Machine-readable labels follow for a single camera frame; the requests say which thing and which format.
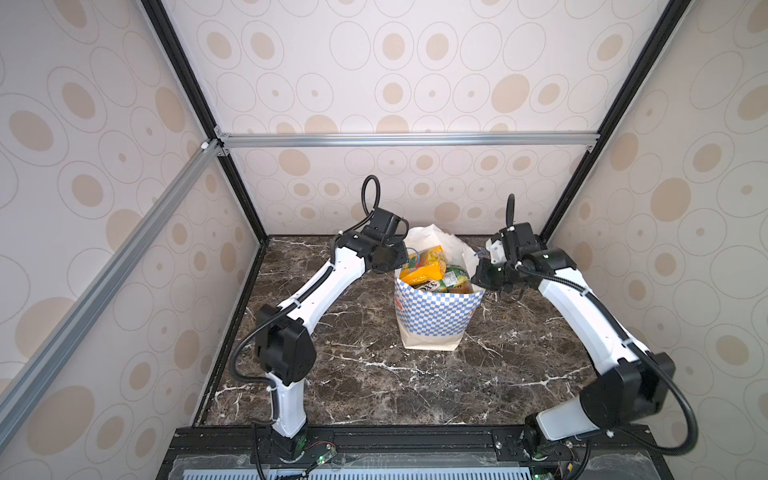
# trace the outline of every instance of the black metal frame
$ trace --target black metal frame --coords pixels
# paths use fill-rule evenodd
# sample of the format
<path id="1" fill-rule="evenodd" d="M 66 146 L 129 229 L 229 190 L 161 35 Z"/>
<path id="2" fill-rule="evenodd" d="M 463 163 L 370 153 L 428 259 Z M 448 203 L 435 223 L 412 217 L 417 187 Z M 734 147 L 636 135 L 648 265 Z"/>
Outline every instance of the black metal frame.
<path id="1" fill-rule="evenodd" d="M 654 442 L 645 425 L 632 425 L 630 430 Z M 475 453 L 495 455 L 499 462 L 517 462 L 532 468 L 556 468 L 559 462 L 572 459 L 571 450 L 564 446 L 553 454 L 554 458 L 532 461 L 516 446 L 521 425 L 311 425 L 307 432 L 309 444 L 317 440 L 332 441 L 339 454 L 360 455 L 370 453 Z M 629 436 L 616 432 L 613 438 L 605 434 L 590 438 L 593 452 L 646 452 L 654 463 L 661 480 L 673 480 L 660 453 L 637 446 Z M 574 448 L 585 444 L 574 440 Z M 258 455 L 263 464 L 274 468 L 305 468 L 315 460 L 316 452 L 308 451 L 305 458 L 287 464 L 274 455 L 267 427 L 255 425 L 229 425 L 221 427 L 191 427 L 177 429 L 166 451 L 157 480 L 165 480 L 178 457 L 199 455 L 248 455 L 255 464 Z"/>
<path id="2" fill-rule="evenodd" d="M 219 382 L 221 382 L 221 376 L 224 374 L 224 371 L 227 370 L 227 363 L 230 358 L 230 352 L 232 351 L 235 338 L 237 337 L 237 330 L 240 329 L 240 324 L 243 322 L 245 309 L 248 307 L 248 301 L 250 300 L 250 295 L 253 292 L 253 286 L 256 284 L 256 278 L 259 275 L 259 270 L 261 270 L 261 263 L 264 261 L 264 257 L 266 256 L 266 249 L 269 245 L 269 237 L 267 237 L 267 239 L 259 245 L 259 251 L 256 254 L 256 259 L 253 261 L 250 272 L 245 279 L 243 292 L 240 294 L 240 298 L 237 301 L 237 306 L 235 307 L 235 311 L 232 314 L 232 320 L 230 321 L 230 325 L 227 328 L 227 332 L 224 334 L 221 350 L 219 351 L 219 355 L 216 357 L 214 368 L 211 370 L 211 374 L 208 377 L 208 382 L 206 383 L 205 390 L 203 391 L 203 400 L 197 407 L 192 425 L 201 425 L 208 417 L 208 412 L 210 411 L 210 407 L 213 404 L 214 395 L 216 395 L 216 388 L 219 386 Z"/>
<path id="3" fill-rule="evenodd" d="M 598 142 L 592 147 L 591 150 L 587 150 L 587 153 L 581 159 L 581 163 L 576 168 L 571 179 L 568 181 L 568 185 L 563 194 L 560 196 L 560 200 L 554 206 L 552 214 L 547 219 L 544 228 L 541 229 L 539 238 L 541 241 L 548 242 L 554 233 L 554 230 L 558 227 L 560 220 L 562 220 L 568 207 L 571 206 L 571 202 L 578 194 L 581 185 L 587 180 L 589 172 L 592 170 L 594 162 L 600 157 L 600 153 L 603 151 L 607 143 L 611 140 L 611 136 L 621 122 L 621 118 L 629 108 L 630 103 L 634 99 L 637 91 L 640 90 L 643 81 L 648 76 L 648 73 L 659 58 L 659 54 L 667 44 L 667 40 L 674 31 L 677 23 L 683 17 L 691 0 L 670 0 L 667 7 L 659 17 L 654 30 L 650 33 L 650 37 L 645 42 L 645 46 L 637 57 L 637 61 L 634 62 L 632 69 L 630 70 L 627 80 L 624 81 L 624 85 L 621 86 L 614 103 L 608 110 L 608 113 L 603 119 L 603 123 L 598 128 L 600 138 Z"/>
<path id="4" fill-rule="evenodd" d="M 165 53 L 176 71 L 181 87 L 187 94 L 187 98 L 192 104 L 200 124 L 203 126 L 203 131 L 208 138 L 218 138 L 216 119 L 211 113 L 208 103 L 205 101 L 203 91 L 200 89 L 200 84 L 197 82 L 190 62 L 184 54 L 184 49 L 174 27 L 170 23 L 170 18 L 165 11 L 163 2 L 161 0 L 141 0 L 141 3 L 144 5 L 144 10 L 147 12 L 150 22 L 152 22 L 157 37 L 160 39 L 161 44 L 163 44 Z M 256 208 L 253 206 L 253 202 L 250 200 L 245 183 L 243 183 L 243 179 L 240 177 L 240 173 L 237 171 L 231 155 L 227 152 L 225 156 L 219 157 L 219 162 L 224 173 L 227 175 L 227 179 L 240 202 L 240 206 L 243 208 L 251 228 L 253 228 L 253 232 L 260 243 L 266 242 L 267 235 L 264 226 L 259 219 Z"/>

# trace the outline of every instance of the brown marble surface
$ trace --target brown marble surface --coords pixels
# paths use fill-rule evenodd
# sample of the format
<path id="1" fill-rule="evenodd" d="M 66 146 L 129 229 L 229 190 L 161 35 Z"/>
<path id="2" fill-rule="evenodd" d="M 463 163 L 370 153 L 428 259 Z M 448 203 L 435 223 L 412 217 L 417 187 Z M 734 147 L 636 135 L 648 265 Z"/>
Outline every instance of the brown marble surface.
<path id="1" fill-rule="evenodd" d="M 480 250 L 485 237 L 463 237 Z M 277 237 L 267 248 L 237 343 L 253 314 L 298 290 L 327 260 L 325 237 Z M 304 405 L 313 424 L 505 424 L 578 393 L 594 371 L 578 338 L 538 291 L 520 303 L 486 293 L 453 352 L 408 350 L 395 319 L 393 274 L 366 273 L 320 320 Z M 251 348 L 240 371 L 261 373 Z M 263 387 L 225 373 L 205 425 L 269 416 Z"/>

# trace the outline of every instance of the checkered paper bag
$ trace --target checkered paper bag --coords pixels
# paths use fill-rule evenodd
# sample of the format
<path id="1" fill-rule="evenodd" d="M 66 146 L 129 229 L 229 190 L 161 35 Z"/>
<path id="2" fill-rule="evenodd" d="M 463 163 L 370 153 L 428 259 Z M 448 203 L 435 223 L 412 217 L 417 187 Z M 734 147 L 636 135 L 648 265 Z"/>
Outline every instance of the checkered paper bag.
<path id="1" fill-rule="evenodd" d="M 478 266 L 475 252 L 457 237 L 435 225 L 412 228 L 406 246 L 418 251 L 442 245 L 451 265 L 466 268 L 469 276 Z M 399 279 L 395 272 L 395 315 L 402 344 L 407 349 L 454 350 L 485 291 L 473 285 L 474 293 L 431 293 L 417 290 Z"/>

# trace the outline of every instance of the blue wire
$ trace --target blue wire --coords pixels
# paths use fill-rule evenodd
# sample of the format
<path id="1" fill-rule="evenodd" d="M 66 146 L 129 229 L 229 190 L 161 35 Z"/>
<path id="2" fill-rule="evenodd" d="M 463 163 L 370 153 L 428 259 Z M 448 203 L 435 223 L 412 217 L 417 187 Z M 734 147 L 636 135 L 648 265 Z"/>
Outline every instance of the blue wire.
<path id="1" fill-rule="evenodd" d="M 419 255 L 419 251 L 417 249 L 413 248 L 413 247 L 407 247 L 407 250 L 413 250 L 414 252 L 416 252 L 416 263 L 418 264 L 419 260 L 421 260 L 421 256 Z"/>

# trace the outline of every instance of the robotic arm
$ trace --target robotic arm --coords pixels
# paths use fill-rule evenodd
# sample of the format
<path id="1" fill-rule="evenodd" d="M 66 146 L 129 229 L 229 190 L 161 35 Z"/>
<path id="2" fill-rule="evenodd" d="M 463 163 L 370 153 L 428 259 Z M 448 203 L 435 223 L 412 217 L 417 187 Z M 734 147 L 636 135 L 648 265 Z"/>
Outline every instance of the robotic arm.
<path id="1" fill-rule="evenodd" d="M 376 201 L 369 212 L 365 189 L 376 184 Z M 316 360 L 310 338 L 320 317 L 336 298 L 366 271 L 388 272 L 408 260 L 403 243 L 408 222 L 378 208 L 379 182 L 370 175 L 363 183 L 366 218 L 331 240 L 331 258 L 290 298 L 277 308 L 264 305 L 257 313 L 257 329 L 238 346 L 230 359 L 230 373 L 241 382 L 261 382 L 272 392 L 272 440 L 284 458 L 297 458 L 306 442 L 303 408 L 304 379 Z M 598 378 L 581 394 L 525 420 L 525 450 L 541 455 L 553 442 L 574 435 L 618 429 L 661 410 L 671 391 L 687 419 L 688 437 L 682 445 L 664 448 L 635 438 L 646 448 L 665 455 L 682 455 L 696 445 L 698 427 L 693 411 L 671 380 L 674 363 L 665 353 L 653 354 L 611 315 L 591 292 L 573 260 L 560 249 L 545 249 L 529 223 L 513 222 L 514 195 L 507 203 L 507 227 L 486 243 L 490 258 L 482 257 L 472 282 L 487 290 L 538 288 L 557 307 L 592 359 Z M 397 235 L 400 223 L 406 234 Z M 364 225 L 362 231 L 355 229 Z M 237 358 L 253 342 L 264 377 L 237 371 Z"/>

